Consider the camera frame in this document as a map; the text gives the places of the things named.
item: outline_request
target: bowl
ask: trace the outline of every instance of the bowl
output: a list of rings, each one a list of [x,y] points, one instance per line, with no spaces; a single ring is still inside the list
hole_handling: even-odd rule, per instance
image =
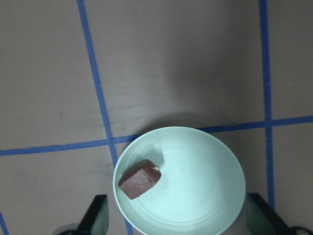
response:
[[[136,199],[118,187],[123,173],[150,159],[161,178]],[[113,174],[117,205],[144,235],[218,235],[238,217],[246,196],[235,155],[214,136],[189,127],[164,127],[133,141]]]

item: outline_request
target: chocolate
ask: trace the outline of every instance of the chocolate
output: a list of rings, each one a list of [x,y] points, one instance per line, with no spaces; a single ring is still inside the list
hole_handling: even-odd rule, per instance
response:
[[[118,186],[130,198],[134,199],[152,188],[161,177],[161,172],[149,159],[144,159],[129,168]]]

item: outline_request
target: chocolate piece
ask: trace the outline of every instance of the chocolate piece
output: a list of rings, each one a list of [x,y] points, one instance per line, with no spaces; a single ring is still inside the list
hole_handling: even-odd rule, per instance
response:
[[[134,199],[153,187],[160,177],[158,167],[149,159],[144,159],[124,173],[118,186],[130,199]]]

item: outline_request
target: blue tape line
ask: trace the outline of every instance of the blue tape line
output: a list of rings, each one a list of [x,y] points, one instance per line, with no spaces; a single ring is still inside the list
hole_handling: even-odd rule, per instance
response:
[[[62,144],[62,145],[51,145],[51,146],[44,146],[44,147],[8,149],[8,150],[0,150],[0,156],[56,152],[56,151],[65,151],[65,150],[104,146],[108,144],[109,144],[108,140],[99,140],[99,141],[88,141],[88,142],[81,142],[81,143],[69,143],[69,144]]]
[[[211,127],[203,127],[198,128],[201,131],[207,133],[216,133],[216,132],[225,132],[225,131],[239,131],[239,130],[247,130],[247,129],[254,129],[254,128],[262,128],[265,127],[266,123],[264,121],[257,121],[257,122],[248,122],[242,123],[233,126],[211,126]]]
[[[275,208],[274,197],[274,164],[273,164],[273,135],[272,127],[265,128],[266,135],[266,156],[267,156],[267,182],[268,182],[268,204]]]
[[[88,52],[88,56],[90,59],[90,68],[91,68],[94,86],[96,89],[96,94],[97,94],[98,103],[99,103],[99,107],[100,107],[101,117],[102,117],[103,125],[105,128],[106,134],[107,134],[107,138],[110,141],[109,147],[110,147],[112,162],[113,162],[113,165],[115,166],[116,162],[117,162],[117,153],[116,153],[116,148],[115,148],[115,145],[113,142],[113,134],[111,131],[109,115],[108,115],[107,106],[105,103],[103,90],[102,90],[102,86],[101,86],[101,80],[100,80],[96,56],[94,53],[94,48],[93,48],[91,33],[90,33],[90,29],[89,29],[86,8],[85,8],[85,4],[84,4],[83,0],[77,0],[77,5],[78,5],[78,9],[79,9],[79,15],[80,15],[82,27],[83,27],[87,52]]]
[[[0,225],[1,225],[1,228],[2,228],[2,232],[3,232],[3,235],[9,235],[9,231],[5,225],[5,221],[4,221],[4,218],[0,212]]]
[[[125,225],[126,225],[126,231],[128,235],[133,235],[133,227],[132,225],[124,218]]]
[[[121,137],[115,137],[114,143],[127,143],[132,142],[135,139],[137,139],[140,135],[132,135],[132,136],[121,136]]]
[[[312,122],[313,122],[313,116],[305,116],[305,117],[298,117],[298,118],[291,117],[291,118],[276,119],[276,120],[272,120],[271,123],[266,123],[265,121],[257,121],[257,122],[241,123],[241,124],[233,125],[233,126],[221,125],[221,126],[202,127],[198,129],[207,133],[216,133],[216,132],[249,130],[249,129],[255,129],[255,128],[270,127],[270,126],[284,126],[284,125],[293,125],[293,124],[302,124],[302,123],[312,123]],[[127,142],[134,141],[139,136],[140,135],[114,137],[113,141],[114,143],[127,143]],[[8,150],[0,150],[0,156],[57,152],[57,151],[66,151],[66,150],[74,150],[74,149],[81,149],[81,148],[105,146],[109,144],[110,144],[109,140],[98,140],[98,141],[87,141],[87,142],[80,142],[80,143],[69,143],[69,144],[63,144],[63,145],[8,149]]]
[[[262,43],[262,67],[263,67],[263,91],[264,91],[264,112],[266,122],[266,154],[267,154],[267,175],[268,175],[268,204],[275,208],[274,195],[274,171],[273,171],[273,148],[272,148],[272,110],[271,110],[271,86],[270,86],[270,63],[269,63],[269,42],[268,42],[268,12],[267,1],[259,0],[260,27]]]
[[[272,121],[272,125],[283,126],[283,125],[293,125],[293,124],[302,124],[302,123],[310,123],[310,122],[313,122],[313,116],[277,119],[277,120]]]

